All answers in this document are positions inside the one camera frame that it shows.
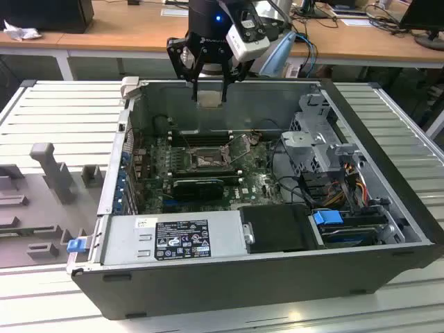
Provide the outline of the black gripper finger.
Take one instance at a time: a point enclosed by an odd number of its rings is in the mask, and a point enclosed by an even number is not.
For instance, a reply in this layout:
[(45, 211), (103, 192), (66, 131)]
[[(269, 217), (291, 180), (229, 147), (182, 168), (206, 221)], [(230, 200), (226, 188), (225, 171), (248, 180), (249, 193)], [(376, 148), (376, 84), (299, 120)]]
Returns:
[(237, 81), (242, 82), (246, 78), (253, 63), (254, 60), (249, 60), (248, 62), (240, 62), (236, 67), (231, 67), (228, 61), (224, 61), (221, 64), (223, 74), (221, 101), (223, 103), (227, 101), (228, 86)]
[[(194, 56), (193, 65), (188, 68), (181, 59), (184, 49)], [(195, 33), (187, 33), (185, 38), (171, 37), (167, 40), (166, 50), (173, 65), (176, 76), (193, 85), (191, 99), (197, 101), (198, 77), (204, 66), (205, 52), (200, 43), (200, 36)]]

